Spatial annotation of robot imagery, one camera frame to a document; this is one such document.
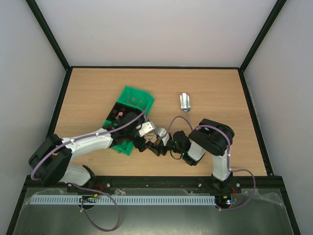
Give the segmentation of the clear glass jar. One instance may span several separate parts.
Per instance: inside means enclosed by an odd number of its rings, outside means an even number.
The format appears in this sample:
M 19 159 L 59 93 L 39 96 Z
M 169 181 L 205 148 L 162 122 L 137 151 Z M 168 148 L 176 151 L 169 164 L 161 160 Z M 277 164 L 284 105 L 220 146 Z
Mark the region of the clear glass jar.
M 145 143 L 151 142 L 155 143 L 157 141 L 157 134 L 155 132 L 150 132 L 144 135 Z

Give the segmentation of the green black bin set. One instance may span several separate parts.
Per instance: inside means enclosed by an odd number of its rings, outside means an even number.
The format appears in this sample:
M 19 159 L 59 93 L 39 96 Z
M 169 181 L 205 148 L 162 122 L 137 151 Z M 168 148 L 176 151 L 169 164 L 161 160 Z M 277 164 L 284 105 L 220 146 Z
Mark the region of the green black bin set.
M 103 124 L 103 129 L 114 130 L 110 133 L 110 148 L 130 155 L 134 148 L 130 135 L 139 135 L 136 127 L 149 121 L 147 115 L 153 103 L 154 98 L 146 91 L 130 86 L 123 89 Z M 152 145 L 151 142 L 146 144 L 148 148 Z

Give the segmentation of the silver metal scoop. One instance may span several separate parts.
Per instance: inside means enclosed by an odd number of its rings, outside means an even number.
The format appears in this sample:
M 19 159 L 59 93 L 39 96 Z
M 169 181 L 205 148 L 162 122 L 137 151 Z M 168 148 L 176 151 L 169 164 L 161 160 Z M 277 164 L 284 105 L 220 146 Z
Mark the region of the silver metal scoop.
M 191 101 L 187 93 L 180 94 L 180 108 L 186 114 L 186 118 L 190 121 L 189 112 L 191 111 Z

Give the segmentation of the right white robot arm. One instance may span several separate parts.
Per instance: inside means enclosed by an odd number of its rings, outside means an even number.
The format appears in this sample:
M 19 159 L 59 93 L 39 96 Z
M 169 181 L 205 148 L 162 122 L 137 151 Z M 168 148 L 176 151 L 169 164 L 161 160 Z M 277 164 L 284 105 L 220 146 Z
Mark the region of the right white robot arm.
M 156 129 L 159 144 L 155 150 L 157 155 L 168 151 L 180 154 L 190 166 L 196 166 L 208 152 L 213 161 L 212 186 L 223 192 L 230 187 L 232 178 L 230 149 L 234 136 L 229 126 L 204 118 L 188 136 L 183 131 L 170 135 L 169 129 Z

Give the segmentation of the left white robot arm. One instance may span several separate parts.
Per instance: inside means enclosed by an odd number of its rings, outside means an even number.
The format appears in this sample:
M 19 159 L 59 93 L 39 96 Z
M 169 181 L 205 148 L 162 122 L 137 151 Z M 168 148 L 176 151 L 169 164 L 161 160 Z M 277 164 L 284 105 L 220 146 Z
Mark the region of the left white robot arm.
M 75 166 L 75 158 L 98 149 L 109 149 L 124 141 L 145 140 L 144 136 L 154 131 L 144 112 L 127 113 L 123 118 L 105 125 L 97 131 L 71 138 L 60 138 L 56 134 L 47 137 L 30 157 L 31 179 L 44 186 L 57 182 L 85 185 L 91 173 L 84 166 Z

